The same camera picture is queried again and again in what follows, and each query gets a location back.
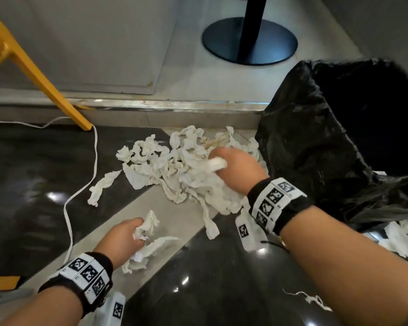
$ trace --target plastic bag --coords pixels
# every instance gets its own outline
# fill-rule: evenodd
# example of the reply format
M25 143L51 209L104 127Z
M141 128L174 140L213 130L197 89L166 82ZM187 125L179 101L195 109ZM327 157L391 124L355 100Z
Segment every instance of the plastic bag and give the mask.
M255 138L271 177L355 230L408 218L408 75L394 62L299 62Z

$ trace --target left hand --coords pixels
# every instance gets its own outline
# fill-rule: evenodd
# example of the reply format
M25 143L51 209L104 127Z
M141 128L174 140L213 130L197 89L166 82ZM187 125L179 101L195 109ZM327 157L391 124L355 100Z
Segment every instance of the left hand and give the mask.
M142 223L143 219L137 217L116 224L106 233L93 251L106 255L112 261L114 270L119 268L145 245L145 241L133 239L134 230Z

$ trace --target dark tile floor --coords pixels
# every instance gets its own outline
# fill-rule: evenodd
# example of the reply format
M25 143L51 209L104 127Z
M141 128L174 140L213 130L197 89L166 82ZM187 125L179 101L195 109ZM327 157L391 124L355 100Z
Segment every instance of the dark tile floor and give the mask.
M124 145L156 134L156 128L98 127L98 172L120 170L115 158ZM44 268L69 246L63 204L93 174L94 133L74 125L35 129L0 124L0 276L27 278ZM97 208L87 204L86 189L68 204L74 243L107 221L148 187L133 190L124 175L103 191Z
M234 218L216 216L216 239L203 229L175 254L128 300L122 325L341 325L333 312L285 294L318 292L286 250L245 252Z

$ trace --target hand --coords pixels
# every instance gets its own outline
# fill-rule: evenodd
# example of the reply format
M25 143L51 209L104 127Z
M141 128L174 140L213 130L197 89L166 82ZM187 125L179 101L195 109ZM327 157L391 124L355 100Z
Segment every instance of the hand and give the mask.
M210 152L208 158L216 156L224 158L228 163L227 168L216 172L217 175L228 187L243 195L247 195L258 182L269 177L263 167L242 150L234 147L218 147Z
M114 270L119 268L144 246L145 241L133 239L134 230L142 223L143 219L137 217L116 224L98 243L94 252L106 255L112 261Z

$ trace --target forearm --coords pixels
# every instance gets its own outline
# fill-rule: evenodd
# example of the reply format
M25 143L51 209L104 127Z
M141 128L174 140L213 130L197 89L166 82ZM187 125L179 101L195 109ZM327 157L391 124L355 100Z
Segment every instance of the forearm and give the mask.
M316 207L281 237L348 325L401 325L408 317L408 263Z
M37 294L26 307L0 323L0 326L75 326L83 314L79 298L71 290L55 286Z

